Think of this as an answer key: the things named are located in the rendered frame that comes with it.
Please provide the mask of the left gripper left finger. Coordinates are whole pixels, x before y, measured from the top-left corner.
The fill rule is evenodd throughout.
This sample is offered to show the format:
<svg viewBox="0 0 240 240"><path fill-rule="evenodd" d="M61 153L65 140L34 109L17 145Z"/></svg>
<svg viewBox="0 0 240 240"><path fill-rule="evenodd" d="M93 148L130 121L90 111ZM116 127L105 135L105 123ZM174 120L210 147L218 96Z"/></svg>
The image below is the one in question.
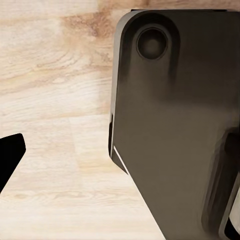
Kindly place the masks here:
<svg viewBox="0 0 240 240"><path fill-rule="evenodd" d="M26 152L21 133L0 138L0 193Z"/></svg>

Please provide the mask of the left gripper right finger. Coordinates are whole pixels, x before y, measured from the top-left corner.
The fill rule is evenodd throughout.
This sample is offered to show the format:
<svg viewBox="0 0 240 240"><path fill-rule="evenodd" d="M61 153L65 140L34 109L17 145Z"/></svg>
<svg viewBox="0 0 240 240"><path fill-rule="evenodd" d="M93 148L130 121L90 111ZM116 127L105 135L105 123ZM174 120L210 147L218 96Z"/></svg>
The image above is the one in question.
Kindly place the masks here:
<svg viewBox="0 0 240 240"><path fill-rule="evenodd" d="M225 146L224 151L227 156L230 158L238 172L240 173L240 135L235 133L229 133Z"/></svg>

